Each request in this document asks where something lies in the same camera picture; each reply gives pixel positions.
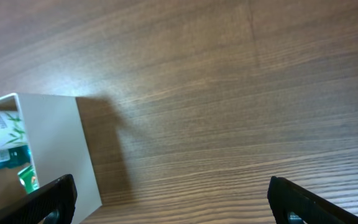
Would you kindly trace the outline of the green soap box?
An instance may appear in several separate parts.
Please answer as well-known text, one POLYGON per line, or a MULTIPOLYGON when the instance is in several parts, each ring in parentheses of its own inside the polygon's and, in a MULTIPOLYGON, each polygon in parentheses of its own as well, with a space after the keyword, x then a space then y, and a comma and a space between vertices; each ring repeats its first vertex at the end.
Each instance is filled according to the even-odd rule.
POLYGON ((17 176, 27 194, 30 194, 39 188, 35 170, 32 165, 29 165, 19 171, 17 176))

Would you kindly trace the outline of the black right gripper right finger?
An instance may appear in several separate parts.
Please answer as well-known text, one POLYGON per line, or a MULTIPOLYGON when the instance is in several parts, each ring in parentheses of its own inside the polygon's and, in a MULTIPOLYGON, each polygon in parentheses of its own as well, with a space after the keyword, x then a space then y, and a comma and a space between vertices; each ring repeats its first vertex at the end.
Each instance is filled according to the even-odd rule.
POLYGON ((358 216, 283 177, 271 177, 267 198, 279 224, 358 223, 358 216))

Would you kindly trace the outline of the white toothpaste tube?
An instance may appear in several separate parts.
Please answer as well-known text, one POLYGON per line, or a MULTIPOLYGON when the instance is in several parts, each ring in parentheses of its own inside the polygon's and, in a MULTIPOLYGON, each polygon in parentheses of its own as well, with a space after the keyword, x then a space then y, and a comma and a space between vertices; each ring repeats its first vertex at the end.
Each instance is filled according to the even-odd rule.
POLYGON ((0 151, 27 145, 24 120, 17 111, 0 111, 0 151))

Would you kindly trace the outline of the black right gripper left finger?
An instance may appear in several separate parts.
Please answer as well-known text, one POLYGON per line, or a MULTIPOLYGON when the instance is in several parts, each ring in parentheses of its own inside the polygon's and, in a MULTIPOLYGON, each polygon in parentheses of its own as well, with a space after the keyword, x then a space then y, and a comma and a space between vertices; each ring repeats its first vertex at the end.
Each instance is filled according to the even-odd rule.
POLYGON ((71 174, 65 174, 0 209, 0 224, 70 224, 77 190, 71 174))

